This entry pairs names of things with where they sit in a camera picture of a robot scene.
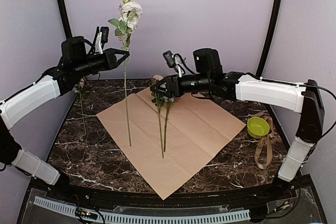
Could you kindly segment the pale pink fake flower stem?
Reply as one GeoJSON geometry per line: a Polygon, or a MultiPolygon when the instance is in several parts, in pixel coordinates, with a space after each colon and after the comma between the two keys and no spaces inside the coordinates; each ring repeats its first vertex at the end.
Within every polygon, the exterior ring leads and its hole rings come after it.
{"type": "MultiPolygon", "coordinates": [[[[163,79],[162,76],[159,75],[153,75],[151,77],[152,84],[156,84],[157,82],[161,81],[163,79]]],[[[159,124],[159,136],[160,136],[160,146],[161,146],[161,156],[164,158],[164,146],[163,146],[163,136],[162,136],[162,124],[161,124],[161,108],[164,103],[163,96],[160,94],[157,94],[152,91],[152,103],[156,106],[156,111],[158,115],[158,124],[159,124]]]]}

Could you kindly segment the pink rose fake flower stem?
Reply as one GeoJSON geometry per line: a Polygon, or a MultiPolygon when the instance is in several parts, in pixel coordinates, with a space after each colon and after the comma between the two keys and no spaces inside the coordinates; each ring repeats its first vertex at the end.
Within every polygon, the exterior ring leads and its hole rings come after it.
{"type": "Polygon", "coordinates": [[[85,86],[85,83],[86,83],[86,79],[85,79],[85,77],[82,77],[82,78],[80,78],[79,82],[77,84],[75,84],[75,86],[72,89],[72,91],[74,93],[77,93],[79,95],[84,135],[87,134],[85,117],[84,117],[84,113],[83,113],[83,95],[82,95],[82,90],[85,86]]]}

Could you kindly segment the white fake flower stem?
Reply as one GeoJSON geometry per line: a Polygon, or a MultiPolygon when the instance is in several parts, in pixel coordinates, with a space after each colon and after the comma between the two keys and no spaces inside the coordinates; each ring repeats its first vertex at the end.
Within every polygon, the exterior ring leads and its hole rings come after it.
{"type": "MultiPolygon", "coordinates": [[[[130,52],[131,36],[136,30],[140,17],[142,15],[142,6],[133,0],[122,0],[119,4],[118,10],[120,18],[112,18],[108,20],[110,24],[115,27],[114,35],[118,37],[118,40],[122,42],[122,50],[130,52]]],[[[125,114],[127,122],[127,132],[129,146],[132,146],[131,130],[129,121],[129,107],[128,107],[128,95],[127,95],[127,63],[125,60],[123,63],[123,80],[124,80],[124,102],[125,102],[125,114]]]]}

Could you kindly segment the green and pink wrapping paper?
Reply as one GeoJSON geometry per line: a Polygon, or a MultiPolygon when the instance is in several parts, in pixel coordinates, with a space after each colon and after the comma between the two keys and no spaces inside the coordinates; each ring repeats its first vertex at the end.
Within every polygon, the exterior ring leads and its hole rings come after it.
{"type": "MultiPolygon", "coordinates": [[[[166,199],[208,164],[245,124],[210,100],[189,94],[175,100],[167,124],[166,152],[161,156],[156,106],[149,89],[128,96],[132,146],[125,102],[97,117],[125,156],[160,196],[166,199]]],[[[166,109],[161,111],[162,136],[166,109]]]]}

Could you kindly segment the lime green plastic bowl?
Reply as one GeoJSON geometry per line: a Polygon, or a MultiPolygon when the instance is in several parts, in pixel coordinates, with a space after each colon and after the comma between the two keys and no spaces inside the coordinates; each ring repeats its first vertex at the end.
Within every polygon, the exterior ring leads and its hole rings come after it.
{"type": "Polygon", "coordinates": [[[252,117],[247,122],[247,132],[248,134],[255,138],[260,139],[268,135],[270,131],[270,126],[268,122],[259,117],[252,117]]]}

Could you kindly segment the blue fake flower stem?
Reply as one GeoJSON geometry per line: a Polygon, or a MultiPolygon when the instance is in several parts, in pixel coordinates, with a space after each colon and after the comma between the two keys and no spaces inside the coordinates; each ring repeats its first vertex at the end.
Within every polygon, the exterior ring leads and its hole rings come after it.
{"type": "Polygon", "coordinates": [[[166,115],[165,115],[165,123],[164,123],[164,140],[163,140],[163,152],[166,152],[166,135],[167,135],[167,124],[169,120],[169,113],[172,106],[172,103],[174,102],[174,98],[168,98],[165,102],[166,104],[166,115]]]}

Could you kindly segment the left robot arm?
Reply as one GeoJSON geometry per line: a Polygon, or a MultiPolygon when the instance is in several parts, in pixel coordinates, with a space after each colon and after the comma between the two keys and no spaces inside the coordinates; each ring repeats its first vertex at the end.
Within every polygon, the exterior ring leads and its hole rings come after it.
{"type": "Polygon", "coordinates": [[[71,91],[81,78],[115,69],[129,57],[128,51],[104,49],[105,42],[105,39],[97,39],[87,53],[88,40],[82,36],[68,38],[61,43],[62,56],[57,66],[47,69],[36,82],[1,101],[1,163],[54,186],[54,193],[63,201],[74,197],[74,189],[68,185],[69,177],[25,150],[14,140],[10,129],[41,105],[71,91]]]}

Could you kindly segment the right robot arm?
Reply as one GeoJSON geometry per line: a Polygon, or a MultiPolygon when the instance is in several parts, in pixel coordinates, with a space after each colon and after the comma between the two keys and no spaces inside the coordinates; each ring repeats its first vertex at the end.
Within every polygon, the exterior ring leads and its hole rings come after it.
{"type": "Polygon", "coordinates": [[[251,101],[282,107],[301,115],[299,127],[279,171],[268,188],[273,200],[288,191],[288,184],[322,138],[324,107],[317,83],[283,82],[264,79],[251,73],[223,73],[218,51],[210,48],[193,52],[196,74],[171,75],[150,87],[151,92],[167,98],[187,93],[208,92],[231,101],[251,101]]]}

